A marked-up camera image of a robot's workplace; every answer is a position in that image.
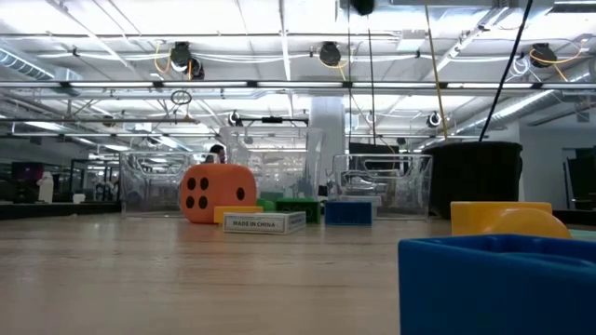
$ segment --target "die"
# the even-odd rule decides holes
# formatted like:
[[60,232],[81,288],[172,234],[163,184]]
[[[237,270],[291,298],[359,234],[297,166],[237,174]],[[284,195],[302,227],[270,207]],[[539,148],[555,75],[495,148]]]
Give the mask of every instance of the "die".
[[180,185],[180,207],[192,223],[214,223],[218,206],[255,206],[257,185],[252,172],[235,164],[190,167]]

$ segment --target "white pillar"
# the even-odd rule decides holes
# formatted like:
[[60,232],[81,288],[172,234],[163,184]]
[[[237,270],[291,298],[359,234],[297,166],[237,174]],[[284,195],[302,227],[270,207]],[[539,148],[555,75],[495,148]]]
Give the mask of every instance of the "white pillar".
[[327,184],[332,172],[333,157],[345,153],[345,109],[343,97],[314,97],[310,105],[309,127],[324,133],[321,149],[319,185]]

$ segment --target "yellow toy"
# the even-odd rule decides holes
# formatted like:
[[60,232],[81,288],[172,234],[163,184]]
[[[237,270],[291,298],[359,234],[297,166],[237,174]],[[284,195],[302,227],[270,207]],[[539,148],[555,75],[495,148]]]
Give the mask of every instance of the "yellow toy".
[[224,223],[224,213],[263,213],[263,208],[259,206],[216,206],[213,222]]
[[548,203],[453,202],[452,235],[520,234],[571,238]]

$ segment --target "person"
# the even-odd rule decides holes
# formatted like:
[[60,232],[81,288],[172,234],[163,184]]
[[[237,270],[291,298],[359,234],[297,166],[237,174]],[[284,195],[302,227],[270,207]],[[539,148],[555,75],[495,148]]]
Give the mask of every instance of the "person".
[[209,152],[211,154],[217,154],[220,157],[220,163],[224,164],[225,163],[225,149],[222,145],[220,144],[215,144],[211,147],[211,149],[209,149]]

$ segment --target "white bottle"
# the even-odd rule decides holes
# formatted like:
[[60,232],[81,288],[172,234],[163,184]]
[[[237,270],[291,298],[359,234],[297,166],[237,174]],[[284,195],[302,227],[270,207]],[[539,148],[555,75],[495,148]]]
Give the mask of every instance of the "white bottle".
[[54,196],[54,179],[51,173],[44,172],[42,178],[37,181],[39,185],[39,201],[43,201],[46,204],[52,203],[52,197]]

